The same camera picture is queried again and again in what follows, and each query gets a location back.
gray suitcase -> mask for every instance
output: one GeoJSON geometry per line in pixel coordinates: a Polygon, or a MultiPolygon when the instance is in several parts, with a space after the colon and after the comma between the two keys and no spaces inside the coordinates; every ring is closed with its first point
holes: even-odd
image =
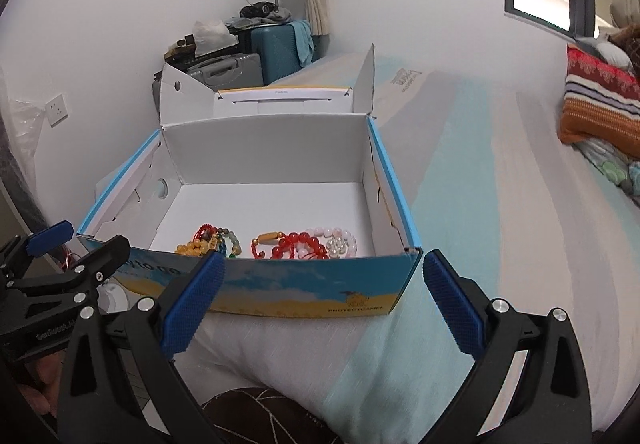
{"type": "Polygon", "coordinates": [[[258,54],[232,54],[205,60],[187,69],[187,74],[213,90],[262,87],[258,54]]]}

bracelet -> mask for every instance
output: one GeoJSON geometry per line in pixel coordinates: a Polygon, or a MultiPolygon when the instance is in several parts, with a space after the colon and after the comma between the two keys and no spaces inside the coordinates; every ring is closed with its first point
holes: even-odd
{"type": "Polygon", "coordinates": [[[209,251],[218,251],[226,257],[225,238],[228,238],[232,245],[231,254],[228,257],[234,259],[242,253],[236,234],[228,228],[215,228],[211,224],[201,225],[191,242],[176,247],[175,253],[189,257],[200,257],[209,251]]]}
{"type": "Polygon", "coordinates": [[[298,254],[300,255],[300,245],[307,245],[310,248],[310,251],[305,253],[304,257],[306,259],[316,258],[318,260],[328,259],[329,256],[326,254],[326,247],[324,247],[320,240],[316,237],[310,237],[308,233],[302,232],[300,234],[292,231],[288,235],[284,234],[282,231],[272,231],[271,233],[264,233],[258,235],[257,238],[251,241],[251,253],[254,255],[254,259],[263,259],[264,251],[257,252],[256,247],[258,244],[273,244],[274,241],[277,241],[277,244],[271,250],[270,260],[278,260],[284,256],[286,251],[289,251],[289,258],[294,259],[296,257],[296,246],[298,246],[298,254]]]}
{"type": "Polygon", "coordinates": [[[344,258],[351,259],[358,252],[358,244],[355,237],[347,230],[340,228],[316,228],[308,229],[307,233],[315,237],[324,237],[326,241],[326,249],[329,258],[339,259],[341,255],[344,258]]]}

round hole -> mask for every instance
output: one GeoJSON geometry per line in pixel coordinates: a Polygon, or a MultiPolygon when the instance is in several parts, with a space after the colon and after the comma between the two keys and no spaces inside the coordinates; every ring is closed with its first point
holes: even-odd
{"type": "Polygon", "coordinates": [[[158,183],[156,183],[156,193],[161,199],[164,199],[169,195],[169,187],[164,179],[158,179],[158,183]]]}

box lid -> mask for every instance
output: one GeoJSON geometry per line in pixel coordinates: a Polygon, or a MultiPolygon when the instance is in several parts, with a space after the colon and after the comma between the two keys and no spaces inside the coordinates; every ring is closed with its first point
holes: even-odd
{"type": "Polygon", "coordinates": [[[216,92],[165,64],[160,86],[160,122],[283,113],[354,113],[373,110],[375,54],[372,45],[353,88],[258,87],[216,92]]]}

white wall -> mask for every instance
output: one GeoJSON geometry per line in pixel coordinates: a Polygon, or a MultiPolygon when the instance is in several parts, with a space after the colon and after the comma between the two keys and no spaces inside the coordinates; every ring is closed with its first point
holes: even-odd
{"type": "Polygon", "coordinates": [[[0,66],[10,98],[44,104],[62,92],[69,111],[54,128],[45,122],[36,151],[37,196],[50,221],[67,218],[78,227],[95,184],[157,128],[151,82],[167,47],[194,21],[237,15],[244,4],[9,2],[0,17],[0,66]]]}
{"type": "Polygon", "coordinates": [[[504,15],[504,0],[328,0],[330,53],[405,56],[560,100],[562,38],[504,15]]]}

